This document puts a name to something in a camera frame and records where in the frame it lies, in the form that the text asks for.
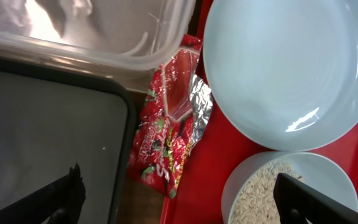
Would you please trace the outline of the red snack wrapper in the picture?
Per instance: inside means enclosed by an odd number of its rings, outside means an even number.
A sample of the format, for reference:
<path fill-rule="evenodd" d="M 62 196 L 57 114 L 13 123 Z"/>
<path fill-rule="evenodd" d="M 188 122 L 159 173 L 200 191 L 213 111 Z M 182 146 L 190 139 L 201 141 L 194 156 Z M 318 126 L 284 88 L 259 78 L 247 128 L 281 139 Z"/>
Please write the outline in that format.
<path fill-rule="evenodd" d="M 196 74 L 203 41 L 184 35 L 175 54 L 154 71 L 129 156 L 129 173 L 169 198 L 203 137 L 213 109 L 210 87 Z"/>

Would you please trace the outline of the light blue rice bowl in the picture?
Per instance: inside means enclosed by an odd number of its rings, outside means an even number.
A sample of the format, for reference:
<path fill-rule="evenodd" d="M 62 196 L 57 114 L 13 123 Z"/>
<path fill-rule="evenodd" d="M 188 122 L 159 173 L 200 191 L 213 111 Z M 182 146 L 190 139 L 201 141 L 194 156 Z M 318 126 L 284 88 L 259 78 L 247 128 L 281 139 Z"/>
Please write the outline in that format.
<path fill-rule="evenodd" d="M 247 158 L 227 179 L 221 201 L 224 223 L 231 223 L 234 204 L 249 178 L 263 165 L 277 159 L 292 163 L 295 171 L 303 176 L 302 183 L 358 212 L 358 197 L 354 185 L 349 176 L 335 162 L 310 152 L 270 151 Z"/>

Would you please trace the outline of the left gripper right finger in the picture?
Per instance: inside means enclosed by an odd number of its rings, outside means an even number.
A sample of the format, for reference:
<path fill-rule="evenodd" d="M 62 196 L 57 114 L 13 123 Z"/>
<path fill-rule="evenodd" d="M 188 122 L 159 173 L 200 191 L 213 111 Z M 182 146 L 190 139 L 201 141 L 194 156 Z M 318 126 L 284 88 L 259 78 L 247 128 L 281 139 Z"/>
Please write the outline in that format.
<path fill-rule="evenodd" d="M 281 224 L 358 224 L 357 212 L 288 174 L 278 174 L 273 197 Z"/>

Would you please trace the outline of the white rice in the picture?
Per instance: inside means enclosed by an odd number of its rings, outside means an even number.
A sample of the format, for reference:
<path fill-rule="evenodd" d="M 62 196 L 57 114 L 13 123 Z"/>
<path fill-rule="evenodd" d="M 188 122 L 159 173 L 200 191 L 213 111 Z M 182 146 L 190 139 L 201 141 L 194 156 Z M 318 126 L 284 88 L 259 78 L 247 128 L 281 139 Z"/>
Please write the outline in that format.
<path fill-rule="evenodd" d="M 249 178 L 240 191 L 231 213 L 232 224 L 280 224 L 280 215 L 273 197 L 279 173 L 304 181 L 303 176 L 288 161 L 277 159 L 266 163 Z"/>

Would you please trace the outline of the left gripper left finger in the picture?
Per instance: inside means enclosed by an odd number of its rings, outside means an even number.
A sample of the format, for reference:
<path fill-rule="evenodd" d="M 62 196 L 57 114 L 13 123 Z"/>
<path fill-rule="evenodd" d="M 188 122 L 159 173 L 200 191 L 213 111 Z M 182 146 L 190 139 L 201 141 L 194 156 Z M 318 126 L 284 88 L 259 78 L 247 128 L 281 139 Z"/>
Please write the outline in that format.
<path fill-rule="evenodd" d="M 86 199 L 80 167 L 0 210 L 0 224 L 77 224 Z"/>

